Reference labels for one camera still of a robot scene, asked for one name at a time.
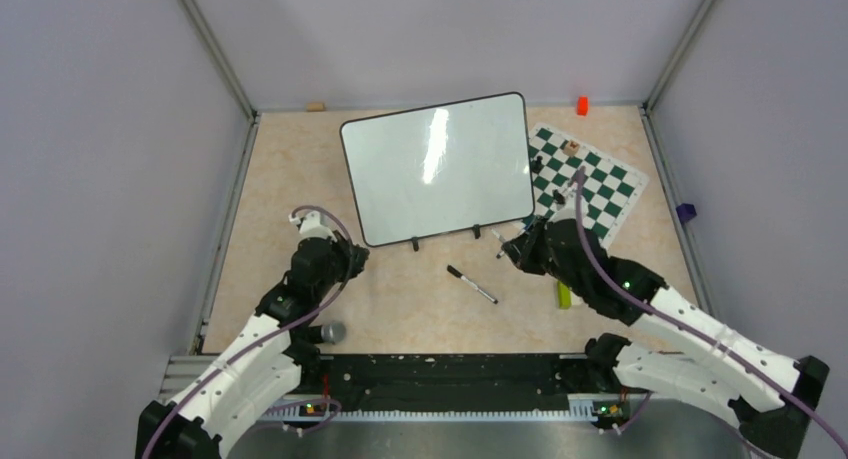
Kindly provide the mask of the white whiteboard black frame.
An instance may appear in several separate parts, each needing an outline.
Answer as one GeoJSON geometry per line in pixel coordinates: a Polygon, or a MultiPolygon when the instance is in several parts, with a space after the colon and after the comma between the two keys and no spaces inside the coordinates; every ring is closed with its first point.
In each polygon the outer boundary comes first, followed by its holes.
{"type": "Polygon", "coordinates": [[[512,222],[535,210],[519,92],[348,120],[339,136],[370,247],[512,222]]]}

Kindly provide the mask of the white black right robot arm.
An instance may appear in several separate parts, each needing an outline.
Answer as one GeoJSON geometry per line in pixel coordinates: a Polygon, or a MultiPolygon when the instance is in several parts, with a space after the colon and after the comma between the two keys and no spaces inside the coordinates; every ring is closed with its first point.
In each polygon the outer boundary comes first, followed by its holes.
{"type": "Polygon", "coordinates": [[[799,456],[830,372],[826,363],[774,352],[720,322],[646,266],[609,254],[574,209],[534,218],[501,241],[501,253],[520,271],[556,279],[599,315],[685,356],[666,357],[604,333],[586,349],[594,388],[621,385],[672,397],[722,420],[770,456],[799,456]]]}

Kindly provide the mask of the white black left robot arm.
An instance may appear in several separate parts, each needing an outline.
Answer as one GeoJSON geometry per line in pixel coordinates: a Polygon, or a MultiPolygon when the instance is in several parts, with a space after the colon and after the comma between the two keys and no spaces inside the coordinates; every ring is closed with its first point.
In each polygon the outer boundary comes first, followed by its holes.
{"type": "Polygon", "coordinates": [[[277,400],[314,389],[319,352],[297,332],[363,271],[369,254],[340,233],[301,240],[236,339],[190,385],[143,409],[136,457],[225,458],[277,400]]]}

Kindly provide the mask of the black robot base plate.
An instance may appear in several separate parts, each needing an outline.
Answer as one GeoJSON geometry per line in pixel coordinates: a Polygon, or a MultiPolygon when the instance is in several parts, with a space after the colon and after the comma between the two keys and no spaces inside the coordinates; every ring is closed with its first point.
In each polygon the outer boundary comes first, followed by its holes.
{"type": "Polygon", "coordinates": [[[575,394],[619,395],[612,373],[579,354],[333,354],[294,392],[345,412],[566,411],[575,394]]]}

